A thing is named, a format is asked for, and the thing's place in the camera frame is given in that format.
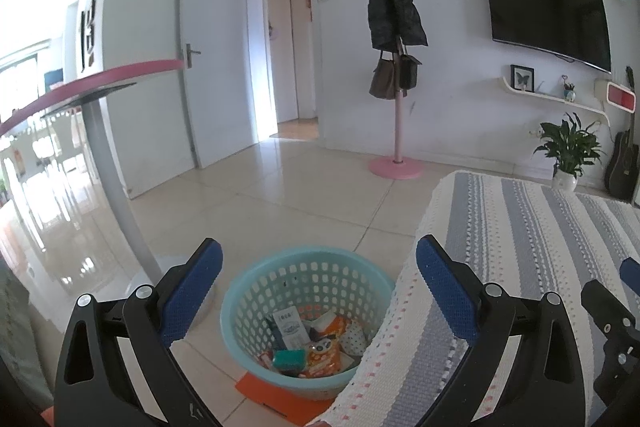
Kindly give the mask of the teal foam block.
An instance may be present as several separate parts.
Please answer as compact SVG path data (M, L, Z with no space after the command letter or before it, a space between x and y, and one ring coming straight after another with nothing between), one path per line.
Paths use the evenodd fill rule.
M297 377L306 369L307 355L304 349L276 350L272 354L272 365L283 375Z

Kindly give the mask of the white curved lower shelf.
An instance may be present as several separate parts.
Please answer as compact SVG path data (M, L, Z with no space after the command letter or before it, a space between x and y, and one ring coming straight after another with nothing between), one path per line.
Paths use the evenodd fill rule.
M529 92L529 91L526 91L526 90L518 90L518 89L515 89L515 88L511 87L510 82L506 79L506 77L498 77L497 78L497 82L498 82L498 85L504 91L509 92L511 94L521 95L521 96L529 96L529 98L539 98L539 100L544 100L544 101L549 101L549 102L554 102L554 103L559 103L559 104L563 104L563 105L566 105L566 106L570 106L570 107L582 110L583 112L588 112L588 113L596 116L597 121L599 121L600 124L606 124L608 127L611 126L610 117L608 117L608 115L606 115L605 111L600 109L600 108L595 108L595 107L591 107L591 106L580 104L580 103L576 103L576 102L569 102L569 101L564 100L564 98L560 98L559 96L555 96L555 95L551 95L551 94Z

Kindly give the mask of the heart patterned white wrapper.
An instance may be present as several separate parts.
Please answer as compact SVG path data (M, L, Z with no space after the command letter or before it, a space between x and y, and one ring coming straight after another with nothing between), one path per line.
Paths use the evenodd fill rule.
M361 358L364 351L368 347L366 333L361 324L356 321L350 321L340 337L341 349L346 355L354 359Z

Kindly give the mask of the orange floor mat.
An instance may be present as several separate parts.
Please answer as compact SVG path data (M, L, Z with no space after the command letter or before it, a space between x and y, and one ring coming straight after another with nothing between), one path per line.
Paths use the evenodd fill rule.
M265 383L249 373L235 384L235 389L245 398L276 413L295 426L306 426L333 404L333 399L314 401L301 398L292 392Z

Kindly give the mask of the pink round table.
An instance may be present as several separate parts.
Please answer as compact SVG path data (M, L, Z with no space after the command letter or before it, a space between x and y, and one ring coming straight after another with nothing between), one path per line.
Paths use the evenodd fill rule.
M152 251L141 227L160 233L212 205L204 187L170 182L136 206L120 183L105 127L107 95L157 88L178 60L107 69L21 109L4 125L1 171L10 198L1 208L1 269L26 288L46 319L68 317L82 294L120 298L186 262L201 239L168 239Z

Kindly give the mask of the white blue milk carton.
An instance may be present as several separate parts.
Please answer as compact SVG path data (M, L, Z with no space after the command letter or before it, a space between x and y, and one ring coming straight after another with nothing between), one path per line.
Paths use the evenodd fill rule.
M274 311L272 318L276 323L286 349L300 350L311 343L305 324L300 318L296 306Z

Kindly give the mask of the wall mounted television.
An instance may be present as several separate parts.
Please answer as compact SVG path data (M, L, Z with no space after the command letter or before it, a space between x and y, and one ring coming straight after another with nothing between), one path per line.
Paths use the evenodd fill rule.
M611 72L603 0L488 0L492 38Z

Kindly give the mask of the orange panda snack bag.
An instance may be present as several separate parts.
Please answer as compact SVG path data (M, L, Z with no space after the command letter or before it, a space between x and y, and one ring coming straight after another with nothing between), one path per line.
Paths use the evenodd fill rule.
M309 323L311 343L305 347L306 369L300 374L306 378L334 376L348 371L362 358L352 358L341 349L340 337L346 325L355 319L343 317L332 311Z

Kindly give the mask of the brown hanging handbag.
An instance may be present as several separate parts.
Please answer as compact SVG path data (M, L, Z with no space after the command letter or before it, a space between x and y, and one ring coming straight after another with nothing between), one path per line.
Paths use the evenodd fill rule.
M395 100L398 91L396 79L397 63L397 53L392 53L389 57L386 57L385 52L380 52L369 89L369 93L373 98L387 101Z

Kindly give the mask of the black hanging bag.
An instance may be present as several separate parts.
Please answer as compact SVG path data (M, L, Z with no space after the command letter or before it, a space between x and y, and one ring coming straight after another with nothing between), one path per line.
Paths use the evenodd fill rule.
M416 87L421 65L422 63L414 56L401 54L398 69L398 87L400 90L409 91Z

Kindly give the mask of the framed butterfly picture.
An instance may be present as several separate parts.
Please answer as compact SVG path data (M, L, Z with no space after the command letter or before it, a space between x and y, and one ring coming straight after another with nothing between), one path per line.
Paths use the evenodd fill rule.
M512 64L511 69L511 87L516 91L534 92L535 91L535 69Z

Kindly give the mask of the black hanging jacket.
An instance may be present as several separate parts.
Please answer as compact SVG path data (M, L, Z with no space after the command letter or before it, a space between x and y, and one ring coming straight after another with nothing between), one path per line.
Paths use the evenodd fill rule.
M405 46L428 46L413 0L369 0L368 23L373 49L396 53L398 41Z

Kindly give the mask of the teal plastic waste basket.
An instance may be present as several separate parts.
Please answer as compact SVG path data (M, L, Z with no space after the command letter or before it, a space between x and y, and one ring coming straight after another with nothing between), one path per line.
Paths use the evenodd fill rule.
M371 261L345 249L303 246L252 265L231 284L220 312L230 355L265 383L311 400L335 398L354 377L348 371L322 378L286 376L272 365L276 350L288 350L272 314L296 306L305 327L326 312L357 320L368 340L381 328L393 281Z

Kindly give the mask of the black acoustic guitar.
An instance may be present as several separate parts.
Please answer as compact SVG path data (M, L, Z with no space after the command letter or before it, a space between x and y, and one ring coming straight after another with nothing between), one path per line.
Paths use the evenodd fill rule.
M636 94L634 71L626 67L629 89ZM630 202L639 178L639 145L634 143L636 112L630 114L627 130L618 132L614 140L613 155L605 169L604 185L611 196Z

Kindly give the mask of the potted green plant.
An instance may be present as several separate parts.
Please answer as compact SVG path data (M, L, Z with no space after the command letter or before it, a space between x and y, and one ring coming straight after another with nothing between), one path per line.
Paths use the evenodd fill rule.
M540 144L534 153L553 160L552 187L574 192L586 167L600 162L603 155L594 122L584 126L576 113L566 113L559 124L545 121L539 125Z

